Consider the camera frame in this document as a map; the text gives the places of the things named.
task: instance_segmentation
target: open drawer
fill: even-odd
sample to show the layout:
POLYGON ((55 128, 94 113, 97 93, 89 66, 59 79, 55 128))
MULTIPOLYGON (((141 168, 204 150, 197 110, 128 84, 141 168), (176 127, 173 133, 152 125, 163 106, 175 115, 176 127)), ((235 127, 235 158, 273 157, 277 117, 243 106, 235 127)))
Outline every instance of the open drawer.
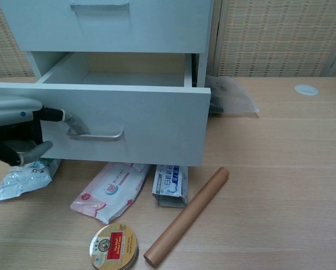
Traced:
POLYGON ((0 96, 34 98, 88 126, 78 135, 43 121, 47 158, 200 165, 210 90, 192 87, 190 55, 134 55, 127 65, 120 57, 70 53, 37 83, 0 83, 0 96))

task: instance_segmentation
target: pink wet wipes package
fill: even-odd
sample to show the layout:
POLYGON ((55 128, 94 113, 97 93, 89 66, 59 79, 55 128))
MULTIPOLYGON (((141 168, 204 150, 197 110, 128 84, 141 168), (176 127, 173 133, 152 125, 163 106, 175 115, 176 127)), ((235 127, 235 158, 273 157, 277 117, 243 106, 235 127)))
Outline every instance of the pink wet wipes package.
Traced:
POLYGON ((105 224, 119 217, 134 201, 150 165, 108 163, 71 204, 71 209, 105 224))

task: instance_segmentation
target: drawer front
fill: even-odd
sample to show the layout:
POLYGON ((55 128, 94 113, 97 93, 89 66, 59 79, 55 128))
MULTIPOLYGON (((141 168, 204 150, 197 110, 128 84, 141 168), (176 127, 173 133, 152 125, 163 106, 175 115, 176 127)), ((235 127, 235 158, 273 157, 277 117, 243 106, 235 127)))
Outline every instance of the drawer front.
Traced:
POLYGON ((89 128, 42 121, 47 158, 200 165, 210 90, 188 87, 0 83, 0 96, 24 96, 65 109, 89 128))
POLYGON ((212 0, 0 0, 23 51, 203 53, 212 0))

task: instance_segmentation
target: red label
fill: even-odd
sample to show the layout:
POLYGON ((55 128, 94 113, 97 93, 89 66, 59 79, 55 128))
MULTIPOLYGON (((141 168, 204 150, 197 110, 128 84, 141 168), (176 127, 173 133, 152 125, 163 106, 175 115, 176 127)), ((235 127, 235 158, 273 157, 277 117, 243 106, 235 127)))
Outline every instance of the red label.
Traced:
POLYGON ((121 258, 123 232, 111 232, 110 248, 108 249, 108 260, 119 260, 121 258))

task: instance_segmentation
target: plastic bag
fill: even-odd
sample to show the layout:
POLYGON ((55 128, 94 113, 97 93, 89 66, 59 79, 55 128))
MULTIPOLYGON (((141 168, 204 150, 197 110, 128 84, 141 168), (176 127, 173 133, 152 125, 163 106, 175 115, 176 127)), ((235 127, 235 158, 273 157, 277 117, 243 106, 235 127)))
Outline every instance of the plastic bag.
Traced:
POLYGON ((0 201, 45 187, 52 181, 60 163, 60 159, 40 158, 33 163, 12 167, 0 185, 0 201))
POLYGON ((108 163, 71 204, 71 209, 108 224, 135 200, 150 165, 108 163))
POLYGON ((246 90, 230 77, 207 75, 206 87, 212 92, 210 113, 244 115, 260 112, 246 90))

